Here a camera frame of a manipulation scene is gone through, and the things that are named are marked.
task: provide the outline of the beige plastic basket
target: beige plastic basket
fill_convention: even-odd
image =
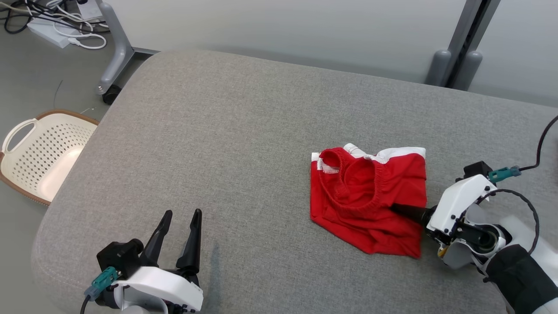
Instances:
[[[68,110],[47,111],[8,133],[0,153],[0,179],[28,198],[50,205],[99,122]],[[13,136],[32,130],[11,150]]]

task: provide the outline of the black wheel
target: black wheel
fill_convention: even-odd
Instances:
[[[108,91],[106,93],[103,94],[103,102],[106,104],[112,104],[114,102],[114,100],[116,99],[116,97],[118,96],[118,94],[120,94],[120,91],[122,90],[122,88],[116,86],[116,85],[111,85],[108,88]]]

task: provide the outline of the gray cushion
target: gray cushion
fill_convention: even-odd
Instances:
[[[146,242],[166,210],[160,257],[172,268],[194,209],[203,210],[204,313],[504,313],[474,267],[448,269],[425,238],[422,258],[367,255],[309,218],[310,153],[352,142],[372,153],[426,148],[429,205],[462,168],[535,161],[556,111],[366,75],[207,52],[147,60],[103,118],[37,233],[33,271],[76,313],[111,241]],[[542,164],[500,186],[517,189],[556,246],[556,139]],[[494,197],[489,216],[529,209]],[[88,312],[108,312],[92,303]]]

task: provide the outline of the folded red garment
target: folded red garment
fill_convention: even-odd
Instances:
[[[420,257],[422,227],[392,204],[426,206],[425,149],[368,155],[353,144],[312,154],[310,218],[368,254]]]

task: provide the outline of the green cable connector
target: green cable connector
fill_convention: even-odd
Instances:
[[[513,166],[511,168],[505,167],[488,173],[488,180],[492,183],[504,181],[509,177],[518,177],[521,175],[519,166]]]
[[[118,272],[116,269],[114,267],[107,267],[91,282],[91,286],[87,288],[83,294],[85,296],[90,296],[90,301],[95,301],[101,292],[110,286],[116,279],[118,279]]]

